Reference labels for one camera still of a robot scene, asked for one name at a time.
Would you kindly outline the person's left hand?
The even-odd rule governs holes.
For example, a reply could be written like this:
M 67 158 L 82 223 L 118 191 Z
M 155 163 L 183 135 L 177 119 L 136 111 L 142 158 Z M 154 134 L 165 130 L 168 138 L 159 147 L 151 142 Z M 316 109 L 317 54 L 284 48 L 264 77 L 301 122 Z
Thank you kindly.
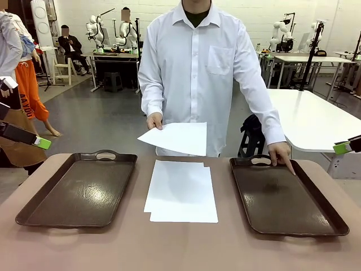
M 285 165 L 289 171 L 295 175 L 295 171 L 292 167 L 292 163 L 290 162 L 290 147 L 286 142 L 277 142 L 269 144 L 268 153 L 271 158 L 271 163 L 275 167 L 277 165 Z

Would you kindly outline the person's right hand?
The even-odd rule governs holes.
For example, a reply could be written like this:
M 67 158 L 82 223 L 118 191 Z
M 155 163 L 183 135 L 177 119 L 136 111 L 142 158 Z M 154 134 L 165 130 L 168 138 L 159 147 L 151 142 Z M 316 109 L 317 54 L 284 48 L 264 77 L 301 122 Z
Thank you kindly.
M 162 114 L 159 112 L 150 114 L 147 117 L 147 126 L 149 130 L 154 128 L 162 130 Z

